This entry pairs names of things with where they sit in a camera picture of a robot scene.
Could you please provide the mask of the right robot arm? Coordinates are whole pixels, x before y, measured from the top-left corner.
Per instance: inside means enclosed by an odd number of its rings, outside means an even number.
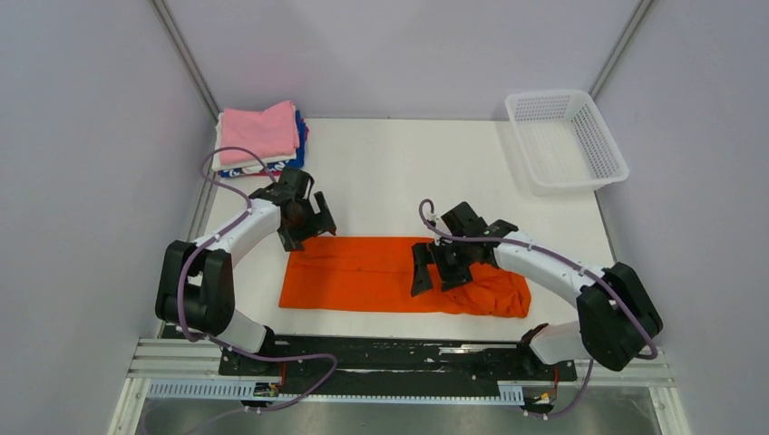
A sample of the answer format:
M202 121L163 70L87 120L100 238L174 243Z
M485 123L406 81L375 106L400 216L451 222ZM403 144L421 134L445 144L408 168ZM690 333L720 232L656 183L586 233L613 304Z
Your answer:
M466 202L437 217L434 203L425 198L418 216L435 239L412 248L413 296L433 289L431 266L447 292L473 280L472 266L487 265L532 281L576 310L577 320L541 324L522 337L525 347L517 356L526 376L540 378L554 364L568 360L590 358L620 372L635 359L658 357L654 340L664 323L633 267L572 260L508 221L487 223Z

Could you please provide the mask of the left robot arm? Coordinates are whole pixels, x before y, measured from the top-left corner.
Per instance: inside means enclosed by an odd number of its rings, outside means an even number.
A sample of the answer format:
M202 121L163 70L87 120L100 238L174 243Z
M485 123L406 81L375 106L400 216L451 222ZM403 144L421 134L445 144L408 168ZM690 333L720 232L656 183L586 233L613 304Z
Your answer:
M230 363L255 374L269 373L282 363L272 329L236 307L234 269L271 235L277 235L285 251L296 252L312 237L335 234L324 195L314 185L302 169L285 169L277 180L247 195L244 211L212 235L170 243L161 267L156 316L176 324L193 341L217 343Z

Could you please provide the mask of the orange t-shirt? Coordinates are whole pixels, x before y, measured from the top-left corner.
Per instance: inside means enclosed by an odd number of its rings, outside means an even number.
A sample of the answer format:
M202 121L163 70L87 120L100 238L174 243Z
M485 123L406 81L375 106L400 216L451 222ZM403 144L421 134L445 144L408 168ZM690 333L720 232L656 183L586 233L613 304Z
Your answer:
M525 278L487 265L447 292L413 296L416 237L317 237L290 254L278 305L291 309L397 314L471 314L524 318L531 308Z

